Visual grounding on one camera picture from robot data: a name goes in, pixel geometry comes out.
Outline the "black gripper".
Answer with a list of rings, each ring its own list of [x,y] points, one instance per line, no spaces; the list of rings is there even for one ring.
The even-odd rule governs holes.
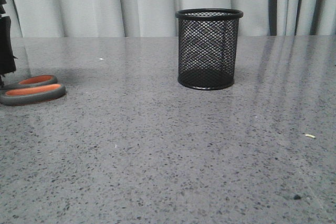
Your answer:
[[[2,77],[6,74],[15,72],[16,57],[13,55],[11,44],[11,18],[6,16],[6,12],[3,5],[6,4],[6,0],[1,0],[1,46],[0,46],[0,59],[1,59],[1,88],[4,86]]]

